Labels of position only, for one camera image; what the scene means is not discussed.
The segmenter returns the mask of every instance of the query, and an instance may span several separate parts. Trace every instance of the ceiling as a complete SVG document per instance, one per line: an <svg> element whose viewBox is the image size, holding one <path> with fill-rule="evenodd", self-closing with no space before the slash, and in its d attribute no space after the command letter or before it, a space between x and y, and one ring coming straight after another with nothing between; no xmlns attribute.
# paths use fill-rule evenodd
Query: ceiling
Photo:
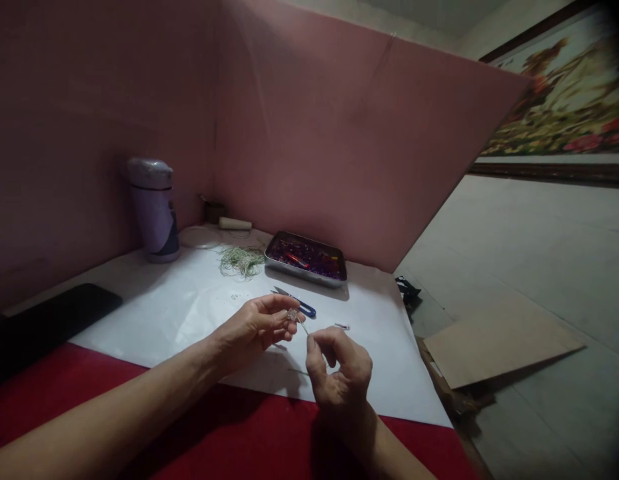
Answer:
<svg viewBox="0 0 619 480"><path fill-rule="evenodd" d="M507 0L360 0L453 37L462 37Z"/></svg>

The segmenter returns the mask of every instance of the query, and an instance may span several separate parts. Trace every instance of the pink partition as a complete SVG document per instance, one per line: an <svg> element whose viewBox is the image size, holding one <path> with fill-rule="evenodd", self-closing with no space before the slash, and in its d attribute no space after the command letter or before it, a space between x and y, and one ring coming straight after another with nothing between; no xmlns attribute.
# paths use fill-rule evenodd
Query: pink partition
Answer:
<svg viewBox="0 0 619 480"><path fill-rule="evenodd" d="M0 307L140 246L117 163L211 194L218 1L0 1Z"/></svg>
<svg viewBox="0 0 619 480"><path fill-rule="evenodd" d="M216 197L388 272L528 84L275 0L219 23Z"/></svg>

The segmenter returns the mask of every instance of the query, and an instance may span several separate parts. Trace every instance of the red fabric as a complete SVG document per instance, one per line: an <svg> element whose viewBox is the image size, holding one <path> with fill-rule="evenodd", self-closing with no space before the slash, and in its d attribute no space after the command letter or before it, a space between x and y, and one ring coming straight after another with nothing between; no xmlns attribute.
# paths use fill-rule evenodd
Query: red fabric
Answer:
<svg viewBox="0 0 619 480"><path fill-rule="evenodd" d="M145 369L65 344L0 386L0 447ZM316 420L314 403L217 385L124 477L359 478L359 464ZM475 479L452 429L383 417L440 480Z"/></svg>

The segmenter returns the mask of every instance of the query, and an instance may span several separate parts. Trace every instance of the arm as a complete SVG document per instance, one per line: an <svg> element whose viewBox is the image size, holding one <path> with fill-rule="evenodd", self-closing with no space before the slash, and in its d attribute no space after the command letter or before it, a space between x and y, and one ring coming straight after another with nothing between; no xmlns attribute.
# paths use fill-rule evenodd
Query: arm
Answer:
<svg viewBox="0 0 619 480"><path fill-rule="evenodd" d="M327 375L326 363L340 370ZM372 361L363 347L336 327L307 339L307 372L320 412L374 478L434 479L391 433L366 400Z"/></svg>
<svg viewBox="0 0 619 480"><path fill-rule="evenodd" d="M206 339L1 448L0 478L114 477L218 380L290 341L286 309L298 306L283 295L248 301Z"/></svg>

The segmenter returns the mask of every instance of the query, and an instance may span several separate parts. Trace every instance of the white paper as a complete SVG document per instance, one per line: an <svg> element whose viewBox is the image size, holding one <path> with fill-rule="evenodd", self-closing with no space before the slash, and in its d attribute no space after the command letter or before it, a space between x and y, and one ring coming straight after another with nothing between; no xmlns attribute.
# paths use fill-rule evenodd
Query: white paper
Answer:
<svg viewBox="0 0 619 480"><path fill-rule="evenodd" d="M254 230L249 239L223 234L227 244L257 245L271 236ZM123 255L5 312L14 315L80 283L90 282L120 295L124 305L72 338L71 342L144 367L154 367L205 338L248 299L274 286L316 309L309 332L334 323L364 346L374 367L368 400L380 415L451 427L434 390L394 279L372 267L347 262L346 287L332 290L263 268L250 281L224 277L217 251L182 249L173 263L148 263L142 252ZM306 371L302 329L285 349L272 346L255 363L223 383L314 401Z"/></svg>

